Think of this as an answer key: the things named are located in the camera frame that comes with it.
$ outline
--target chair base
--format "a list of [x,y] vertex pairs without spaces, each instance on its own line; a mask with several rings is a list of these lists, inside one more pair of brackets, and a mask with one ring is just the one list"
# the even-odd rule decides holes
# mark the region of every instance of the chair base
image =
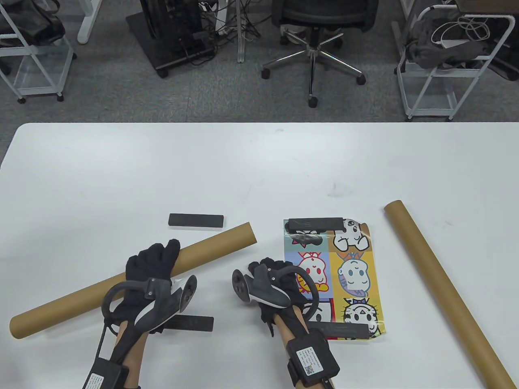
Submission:
[[322,46],[325,44],[328,44],[332,41],[335,41],[336,39],[339,39],[342,37],[343,33],[337,34],[330,39],[327,39],[323,42],[319,43],[319,35],[321,32],[320,27],[312,27],[312,31],[310,34],[310,40],[309,42],[304,41],[303,39],[299,38],[297,35],[292,34],[290,31],[283,31],[284,36],[291,37],[294,41],[298,42],[300,45],[305,46],[305,50],[298,51],[296,53],[287,55],[285,57],[277,58],[275,60],[269,61],[267,63],[264,63],[262,65],[261,70],[261,76],[263,79],[270,78],[270,69],[268,68],[271,65],[277,65],[279,63],[284,63],[290,59],[299,57],[300,55],[307,55],[310,59],[310,84],[308,86],[308,106],[310,108],[317,107],[317,97],[313,95],[312,89],[313,89],[313,80],[315,77],[315,69],[316,69],[316,61],[319,57],[324,57],[329,60],[332,60],[335,63],[338,63],[341,65],[343,69],[345,69],[348,73],[356,76],[357,78],[357,84],[358,85],[364,85],[366,83],[366,76],[357,68],[347,64],[346,62],[342,61],[341,59],[337,58],[336,56],[328,53],[327,51],[322,49]]

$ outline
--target label sticker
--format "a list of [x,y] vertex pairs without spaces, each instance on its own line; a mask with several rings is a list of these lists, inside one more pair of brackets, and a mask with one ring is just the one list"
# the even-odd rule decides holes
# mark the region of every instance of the label sticker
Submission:
[[88,379],[85,389],[99,389],[103,383],[104,377],[99,374],[92,373]]
[[316,352],[313,350],[313,347],[296,351],[296,355],[299,358],[301,365],[303,365],[303,369],[305,369],[305,374],[307,376],[311,376],[312,374],[324,370],[321,362],[319,362],[319,359],[317,358]]

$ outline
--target colorful cartoon sheet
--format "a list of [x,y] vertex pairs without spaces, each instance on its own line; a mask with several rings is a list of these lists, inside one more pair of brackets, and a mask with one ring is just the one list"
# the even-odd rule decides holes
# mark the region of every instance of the colorful cartoon sheet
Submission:
[[[343,219],[342,231],[297,231],[284,221],[285,261],[305,269],[315,281],[320,302],[313,321],[368,324],[371,338],[386,332],[380,303],[370,231],[366,224]],[[310,289],[297,276],[299,290]]]

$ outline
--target gray carpet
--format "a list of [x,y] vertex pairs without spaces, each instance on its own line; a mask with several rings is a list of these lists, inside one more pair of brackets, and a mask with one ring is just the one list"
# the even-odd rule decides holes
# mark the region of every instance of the gray carpet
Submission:
[[[251,20],[269,14],[269,0],[251,9]],[[361,34],[347,30],[337,55],[366,72],[368,82],[333,68],[317,67],[314,94],[319,107],[306,102],[308,66],[304,62],[272,70],[260,78],[260,64],[295,51],[279,45],[279,31],[269,21],[262,38],[247,43],[245,63],[236,62],[229,44],[200,67],[184,65],[160,79],[130,34],[125,17],[140,11],[138,0],[104,0],[90,41],[79,45],[79,5],[63,0],[58,16],[75,46],[74,61],[63,92],[30,98],[20,105],[0,81],[0,161],[16,128],[25,122],[183,122],[183,121],[403,121],[393,69],[397,51],[390,22],[403,21],[399,0],[381,0],[375,27]],[[517,83],[486,72],[468,97],[457,121],[518,121]]]

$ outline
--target cardboard tube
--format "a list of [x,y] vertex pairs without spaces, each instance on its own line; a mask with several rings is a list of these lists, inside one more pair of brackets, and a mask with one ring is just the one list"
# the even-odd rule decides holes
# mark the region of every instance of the cardboard tube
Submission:
[[[221,232],[180,250],[171,276],[184,273],[256,243],[249,223]],[[68,319],[99,308],[108,290],[125,281],[124,273],[90,285],[11,319],[11,334],[22,339]]]
[[384,209],[486,387],[517,389],[402,201]]

